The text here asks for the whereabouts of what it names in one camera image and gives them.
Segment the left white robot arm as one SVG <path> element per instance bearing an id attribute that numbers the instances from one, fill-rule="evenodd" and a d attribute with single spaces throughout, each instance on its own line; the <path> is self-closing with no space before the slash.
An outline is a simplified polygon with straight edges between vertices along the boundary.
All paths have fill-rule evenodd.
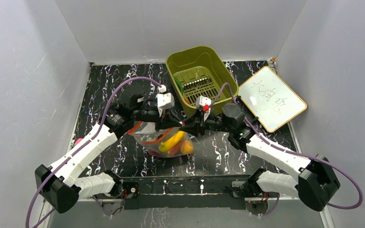
<path id="1" fill-rule="evenodd" d="M 58 213 L 69 211 L 82 198 L 98 194 L 120 197 L 125 190 L 119 175 L 105 171 L 81 178 L 80 174 L 101 152 L 131 130 L 136 121 L 153 123 L 156 130 L 180 127 L 181 121 L 170 112 L 172 107 L 171 93 L 157 94 L 147 100 L 143 94 L 133 95 L 130 106 L 108 102 L 101 121 L 78 145 L 48 167 L 36 168 L 38 193 Z"/>

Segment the yellow toy banana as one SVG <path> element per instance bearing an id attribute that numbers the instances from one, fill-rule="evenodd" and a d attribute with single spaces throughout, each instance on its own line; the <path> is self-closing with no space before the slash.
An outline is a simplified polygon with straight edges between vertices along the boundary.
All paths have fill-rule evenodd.
<path id="1" fill-rule="evenodd" d="M 178 131 L 171 138 L 166 140 L 165 142 L 161 142 L 158 149 L 160 152 L 168 152 L 171 148 L 173 148 L 185 135 L 185 132 Z"/>

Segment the clear zip bag orange zipper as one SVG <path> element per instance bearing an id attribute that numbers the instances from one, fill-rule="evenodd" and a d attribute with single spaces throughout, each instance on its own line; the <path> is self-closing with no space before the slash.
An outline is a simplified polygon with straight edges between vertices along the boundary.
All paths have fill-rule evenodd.
<path id="1" fill-rule="evenodd" d="M 177 127 L 156 130 L 154 123 L 138 122 L 127 134 L 133 136 L 151 156 L 173 158 L 194 152 L 188 133 Z"/>

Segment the orange toy fruit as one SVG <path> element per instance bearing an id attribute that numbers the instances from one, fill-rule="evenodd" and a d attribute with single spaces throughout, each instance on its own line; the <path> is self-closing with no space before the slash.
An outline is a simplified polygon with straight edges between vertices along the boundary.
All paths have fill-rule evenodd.
<path id="1" fill-rule="evenodd" d="M 193 144 L 186 140 L 180 146 L 180 152 L 183 155 L 191 154 L 194 151 Z"/>

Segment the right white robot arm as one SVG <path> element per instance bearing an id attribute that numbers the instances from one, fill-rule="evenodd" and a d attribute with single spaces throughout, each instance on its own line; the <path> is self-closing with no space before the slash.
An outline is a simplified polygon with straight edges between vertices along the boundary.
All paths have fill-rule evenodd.
<path id="1" fill-rule="evenodd" d="M 249 192 L 260 197 L 265 192 L 276 192 L 299 198 L 307 207 L 322 211 L 340 188 L 340 182 L 324 156 L 305 158 L 302 154 L 290 154 L 285 147 L 257 134 L 246 123 L 247 118 L 237 104 L 226 104 L 222 114 L 210 114 L 203 108 L 183 121 L 181 131 L 194 136 L 205 131 L 226 132 L 228 141 L 237 150 L 259 157 L 284 173 L 258 169 L 245 184 Z"/>

